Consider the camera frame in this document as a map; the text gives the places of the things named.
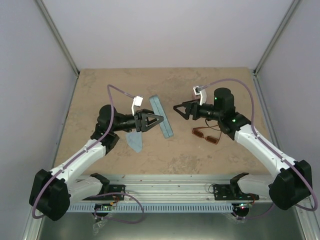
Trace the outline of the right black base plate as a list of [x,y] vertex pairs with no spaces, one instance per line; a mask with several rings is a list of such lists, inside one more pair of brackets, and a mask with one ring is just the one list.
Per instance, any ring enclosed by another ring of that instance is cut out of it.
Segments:
[[259,195],[251,193],[233,193],[229,184],[213,184],[212,192],[216,201],[257,201]]

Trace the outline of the pink glasses case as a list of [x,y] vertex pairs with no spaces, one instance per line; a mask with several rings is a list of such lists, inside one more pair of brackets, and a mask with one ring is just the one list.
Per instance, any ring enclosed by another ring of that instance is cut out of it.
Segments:
[[192,93],[192,99],[193,100],[198,100],[200,98],[201,98],[201,95],[199,93],[195,93],[195,92]]

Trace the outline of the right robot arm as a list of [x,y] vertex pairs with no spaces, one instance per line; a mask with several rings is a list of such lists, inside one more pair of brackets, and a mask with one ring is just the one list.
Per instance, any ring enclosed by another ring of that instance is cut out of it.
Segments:
[[212,104],[190,100],[173,106],[184,119],[216,121],[220,131],[245,147],[268,170],[269,177],[241,173],[230,180],[229,193],[236,200],[247,194],[269,197],[282,210],[288,210],[312,195],[312,169],[305,160],[296,161],[270,143],[253,122],[236,111],[231,90],[214,91]]

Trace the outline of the aluminium rail frame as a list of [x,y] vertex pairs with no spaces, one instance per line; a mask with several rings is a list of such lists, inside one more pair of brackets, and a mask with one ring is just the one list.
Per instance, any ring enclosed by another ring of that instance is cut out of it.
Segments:
[[[197,100],[192,99],[194,86],[204,86],[207,104],[213,104],[216,89],[228,88],[234,96],[235,110],[252,121],[270,142],[256,86],[246,68],[83,69],[68,109],[57,158],[46,171],[67,161],[87,143],[103,106],[111,105],[118,113],[129,115],[135,96],[143,97],[141,107],[135,108],[137,112],[153,111],[149,97],[158,95],[173,136],[164,138],[160,125],[156,125],[142,132],[142,151],[136,153],[127,144],[128,132],[118,131],[115,147],[78,177],[82,181],[98,173],[111,185],[125,185],[125,193],[120,193],[124,200],[82,200],[71,205],[137,203],[140,213],[66,212],[53,221],[36,211],[44,227],[62,225],[61,231],[44,230],[45,239],[61,240],[68,234],[73,239],[83,239],[84,231],[92,231],[97,223],[104,224],[99,233],[104,239],[133,239],[132,231],[142,228],[146,239],[154,240],[167,235],[172,227],[182,230],[184,239],[188,239],[193,237],[193,231],[203,232],[206,225],[224,231],[233,222],[247,231],[251,240],[294,240],[299,236],[300,225],[288,213],[297,211],[298,204],[307,202],[310,196],[287,210],[260,195],[254,201],[215,200],[214,184],[230,185],[230,180],[242,173],[259,177],[269,177],[270,173],[251,152],[223,132],[217,145],[192,134],[197,127],[217,125],[220,129],[215,120],[185,120],[173,110],[174,105]],[[278,149],[298,162],[303,160]],[[230,203],[233,212],[145,213],[144,203]]]

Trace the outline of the blue-grey glasses case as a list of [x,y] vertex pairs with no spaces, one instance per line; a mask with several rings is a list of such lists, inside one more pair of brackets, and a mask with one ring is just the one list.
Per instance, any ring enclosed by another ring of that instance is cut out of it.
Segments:
[[174,136],[172,127],[170,125],[169,119],[166,112],[162,106],[160,98],[158,95],[153,95],[149,97],[149,102],[155,115],[161,116],[163,118],[162,122],[159,123],[159,127],[165,139]]

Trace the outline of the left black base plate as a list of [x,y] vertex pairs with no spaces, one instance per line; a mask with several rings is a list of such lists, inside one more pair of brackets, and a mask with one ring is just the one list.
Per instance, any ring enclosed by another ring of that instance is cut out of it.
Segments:
[[126,186],[124,184],[110,184],[108,191],[101,190],[98,195],[104,194],[104,196],[90,196],[84,201],[123,201],[124,196],[121,193],[126,192]]

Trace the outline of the brown rectangular sunglasses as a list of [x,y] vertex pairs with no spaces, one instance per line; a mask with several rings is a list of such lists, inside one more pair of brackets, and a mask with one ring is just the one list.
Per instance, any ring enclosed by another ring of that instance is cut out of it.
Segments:
[[195,127],[192,129],[191,133],[194,136],[204,139],[213,145],[217,145],[222,136],[222,132],[220,129],[218,129],[217,125]]

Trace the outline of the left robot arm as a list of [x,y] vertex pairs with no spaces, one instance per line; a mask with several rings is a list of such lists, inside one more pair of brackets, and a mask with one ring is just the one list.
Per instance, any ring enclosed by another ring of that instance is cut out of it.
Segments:
[[95,129],[87,143],[64,163],[49,171],[41,169],[36,173],[29,197],[32,217],[40,219],[36,214],[39,211],[43,217],[57,221],[71,204],[111,196],[112,186],[106,177],[92,173],[88,178],[78,180],[79,176],[116,146],[120,139],[116,134],[118,131],[144,133],[163,121],[163,116],[149,109],[122,114],[114,106],[104,105],[99,110]]

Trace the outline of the left corner aluminium post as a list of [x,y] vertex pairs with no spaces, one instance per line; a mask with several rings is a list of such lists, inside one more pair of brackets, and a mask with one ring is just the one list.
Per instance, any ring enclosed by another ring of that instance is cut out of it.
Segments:
[[53,18],[51,17],[49,10],[47,6],[45,5],[45,2],[43,0],[35,0],[34,1],[39,8],[41,14],[43,15],[46,24],[48,25],[50,31],[52,32],[55,40],[57,41],[60,49],[62,50],[64,57],[66,58],[67,62],[69,63],[70,67],[72,68],[74,74],[78,78],[80,75],[80,71],[78,67],[76,66],[76,63],[73,59],[73,57],[70,54],[70,51],[68,50],[67,45],[65,44],[65,41],[63,40],[56,24],[53,21]]

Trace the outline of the right corner aluminium post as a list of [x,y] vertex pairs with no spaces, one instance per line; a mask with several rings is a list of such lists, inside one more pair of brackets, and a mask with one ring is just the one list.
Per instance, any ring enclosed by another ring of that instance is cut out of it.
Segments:
[[295,12],[299,8],[300,4],[302,3],[302,0],[293,0],[287,11],[285,12],[283,18],[281,19],[275,33],[273,34],[270,42],[268,43],[266,49],[264,50],[261,58],[259,59],[256,67],[252,70],[253,75],[257,78],[259,72],[263,68],[266,60],[268,59],[269,55],[273,51],[274,47],[276,46],[277,42],[283,35],[284,31],[286,30],[288,24],[290,23],[292,17],[294,16]]

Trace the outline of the corner aluminium post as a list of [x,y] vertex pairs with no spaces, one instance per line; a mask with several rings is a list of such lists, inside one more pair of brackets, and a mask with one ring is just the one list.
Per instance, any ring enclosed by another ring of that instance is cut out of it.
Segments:
[[53,18],[51,17],[49,10],[47,6],[45,5],[45,2],[43,0],[35,0],[34,1],[39,8],[41,14],[43,15],[46,24],[48,25],[50,31],[52,32],[55,40],[57,41],[60,49],[62,50],[64,57],[66,58],[67,62],[69,63],[70,67],[72,68],[74,74],[78,78],[80,75],[80,71],[78,67],[76,66],[76,63],[73,59],[73,57],[70,54],[70,51],[68,50],[67,45],[65,44],[65,41],[63,40],[56,24],[53,21]]
[[257,78],[259,72],[263,68],[266,60],[268,59],[269,55],[273,51],[274,47],[276,46],[277,42],[283,35],[284,31],[286,30],[288,24],[290,23],[292,17],[294,16],[295,12],[299,8],[300,4],[302,3],[302,0],[293,0],[287,11],[285,12],[283,18],[281,19],[275,33],[273,34],[270,42],[268,43],[266,49],[264,50],[261,58],[259,59],[256,67],[252,70],[253,75]]

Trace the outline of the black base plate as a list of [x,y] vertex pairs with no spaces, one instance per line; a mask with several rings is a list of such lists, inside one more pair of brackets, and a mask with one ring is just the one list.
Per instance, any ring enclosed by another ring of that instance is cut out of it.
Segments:
[[251,193],[233,193],[229,184],[213,184],[212,192],[216,201],[257,201],[259,195]]
[[104,194],[104,196],[90,196],[84,201],[123,201],[124,196],[121,193],[126,192],[126,186],[124,184],[110,184],[108,191],[101,190],[98,195]]

